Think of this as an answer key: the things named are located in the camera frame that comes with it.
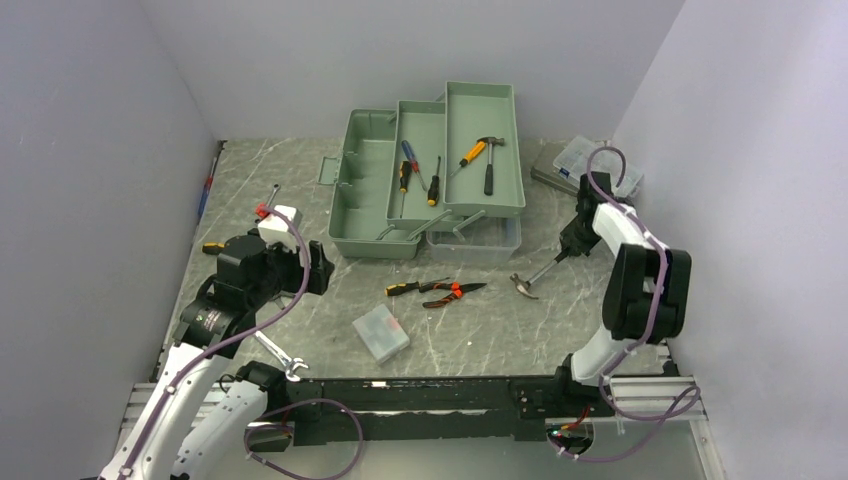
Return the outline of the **yellow black handled screwdriver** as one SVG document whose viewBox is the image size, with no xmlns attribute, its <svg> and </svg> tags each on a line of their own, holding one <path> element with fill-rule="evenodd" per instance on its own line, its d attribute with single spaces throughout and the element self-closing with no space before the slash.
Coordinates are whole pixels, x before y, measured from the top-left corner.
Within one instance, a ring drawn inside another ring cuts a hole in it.
<svg viewBox="0 0 848 480">
<path fill-rule="evenodd" d="M 431 207 L 435 207 L 438 204 L 440 197 L 440 183 L 441 183 L 441 164 L 442 157 L 437 157 L 436 169 L 434 174 L 431 176 L 430 185 L 427 190 L 427 204 Z"/>
</svg>

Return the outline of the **yellow black tool handle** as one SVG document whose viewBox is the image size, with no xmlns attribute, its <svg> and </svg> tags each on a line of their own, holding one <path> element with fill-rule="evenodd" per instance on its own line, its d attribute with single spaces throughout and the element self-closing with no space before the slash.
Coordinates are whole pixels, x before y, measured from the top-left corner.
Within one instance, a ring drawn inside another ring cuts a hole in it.
<svg viewBox="0 0 848 480">
<path fill-rule="evenodd" d="M 201 246 L 201 252 L 206 255 L 219 255 L 225 248 L 225 243 L 209 242 Z"/>
</svg>

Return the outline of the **black handled hammer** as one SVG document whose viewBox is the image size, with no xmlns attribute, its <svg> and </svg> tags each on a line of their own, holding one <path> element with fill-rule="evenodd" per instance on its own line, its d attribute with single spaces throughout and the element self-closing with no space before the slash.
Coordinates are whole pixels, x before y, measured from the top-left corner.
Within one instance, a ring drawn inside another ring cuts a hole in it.
<svg viewBox="0 0 848 480">
<path fill-rule="evenodd" d="M 488 150 L 487 164 L 484 176 L 483 192 L 486 196 L 492 196 L 494 192 L 494 149 L 504 146 L 506 141 L 502 137 L 482 137 L 481 141 Z"/>
</svg>

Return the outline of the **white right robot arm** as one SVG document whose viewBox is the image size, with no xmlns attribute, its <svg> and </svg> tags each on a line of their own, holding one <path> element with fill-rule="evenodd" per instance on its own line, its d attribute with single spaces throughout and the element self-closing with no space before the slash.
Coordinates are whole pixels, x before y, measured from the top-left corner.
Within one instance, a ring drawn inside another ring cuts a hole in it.
<svg viewBox="0 0 848 480">
<path fill-rule="evenodd" d="M 560 257 L 587 255 L 600 243 L 614 255 L 600 326 L 566 357 L 567 378 L 550 391 L 564 415 L 585 407 L 590 390 L 603 385 L 626 355 L 678 336 L 684 324 L 691 255 L 658 240 L 633 207 L 613 197 L 611 176 L 593 172 L 580 178 L 576 216 L 560 233 Z"/>
</svg>

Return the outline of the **small clear screw box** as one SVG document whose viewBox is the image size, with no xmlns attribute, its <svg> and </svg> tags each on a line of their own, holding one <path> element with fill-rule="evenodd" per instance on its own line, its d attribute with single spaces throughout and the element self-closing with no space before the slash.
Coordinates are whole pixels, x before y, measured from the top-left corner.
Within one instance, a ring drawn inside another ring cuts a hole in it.
<svg viewBox="0 0 848 480">
<path fill-rule="evenodd" d="M 385 363 L 411 343 L 398 319 L 384 304 L 354 320 L 352 326 L 377 364 Z"/>
</svg>

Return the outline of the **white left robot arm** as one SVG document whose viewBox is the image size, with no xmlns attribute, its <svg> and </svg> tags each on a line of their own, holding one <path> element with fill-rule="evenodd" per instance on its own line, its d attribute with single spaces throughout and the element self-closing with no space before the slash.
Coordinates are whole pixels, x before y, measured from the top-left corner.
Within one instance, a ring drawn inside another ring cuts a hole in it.
<svg viewBox="0 0 848 480">
<path fill-rule="evenodd" d="M 296 367 L 258 361 L 239 368 L 204 419 L 197 414 L 243 340 L 257 333 L 257 312 L 281 295 L 324 294 L 334 269 L 318 241 L 289 247 L 257 230 L 228 240 L 215 273 L 180 314 L 153 394 L 100 478 L 205 479 L 251 421 L 279 417 Z"/>
</svg>

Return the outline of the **orange handled screwdriver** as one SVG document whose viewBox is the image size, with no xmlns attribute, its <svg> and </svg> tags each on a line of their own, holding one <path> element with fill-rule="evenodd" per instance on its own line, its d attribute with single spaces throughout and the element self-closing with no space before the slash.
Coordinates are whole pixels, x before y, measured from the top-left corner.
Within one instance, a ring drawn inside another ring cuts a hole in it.
<svg viewBox="0 0 848 480">
<path fill-rule="evenodd" d="M 468 166 L 479 154 L 485 149 L 487 141 L 485 138 L 479 139 L 476 144 L 466 153 L 459 161 L 456 168 L 450 173 L 450 176 L 455 176 L 459 171 Z"/>
</svg>

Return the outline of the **green toolbox with clear lid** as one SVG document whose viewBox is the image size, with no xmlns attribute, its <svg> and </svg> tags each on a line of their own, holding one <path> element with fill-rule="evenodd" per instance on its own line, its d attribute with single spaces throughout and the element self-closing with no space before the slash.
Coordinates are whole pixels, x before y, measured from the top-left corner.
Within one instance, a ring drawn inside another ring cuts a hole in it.
<svg viewBox="0 0 848 480">
<path fill-rule="evenodd" d="M 494 192 L 483 192 L 488 150 L 451 177 L 482 137 L 502 137 L 494 149 Z M 442 157 L 438 204 L 427 204 L 412 171 L 403 217 L 399 168 L 407 160 L 401 141 L 414 150 L 430 185 Z M 437 260 L 499 264 L 521 244 L 526 207 L 515 92 L 508 84 L 449 81 L 434 101 L 401 100 L 392 109 L 355 109 L 341 153 L 324 158 L 319 176 L 333 188 L 328 235 L 347 258 L 408 260 L 420 245 Z"/>
</svg>

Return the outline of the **blue red handled screwdriver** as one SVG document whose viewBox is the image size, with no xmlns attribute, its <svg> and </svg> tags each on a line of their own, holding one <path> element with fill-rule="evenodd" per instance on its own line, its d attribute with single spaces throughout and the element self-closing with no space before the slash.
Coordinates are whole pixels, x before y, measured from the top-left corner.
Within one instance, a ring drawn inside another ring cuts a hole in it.
<svg viewBox="0 0 848 480">
<path fill-rule="evenodd" d="M 412 149 L 411 144 L 407 140 L 402 140 L 401 141 L 401 147 L 402 147 L 402 150 L 403 150 L 403 152 L 406 156 L 407 161 L 411 165 L 412 171 L 415 173 L 416 177 L 418 178 L 422 189 L 424 191 L 427 191 L 428 185 L 424 182 L 423 176 L 422 176 L 421 171 L 420 171 L 419 162 L 418 162 L 417 157 L 414 153 L 414 150 Z"/>
</svg>

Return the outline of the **small claw hammer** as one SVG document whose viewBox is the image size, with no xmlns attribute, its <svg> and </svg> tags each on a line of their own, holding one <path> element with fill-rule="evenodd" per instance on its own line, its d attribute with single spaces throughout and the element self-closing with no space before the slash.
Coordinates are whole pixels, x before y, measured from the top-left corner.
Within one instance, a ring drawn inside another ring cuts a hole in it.
<svg viewBox="0 0 848 480">
<path fill-rule="evenodd" d="M 512 273 L 509 276 L 509 280 L 513 283 L 516 291 L 519 294 L 531 300 L 538 300 L 539 297 L 534 295 L 532 292 L 533 286 L 551 269 L 553 269 L 567 257 L 568 253 L 565 250 L 562 250 L 552 260 L 550 260 L 547 264 L 545 264 L 541 269 L 532 274 L 530 277 L 524 279 L 521 278 L 518 273 Z"/>
</svg>

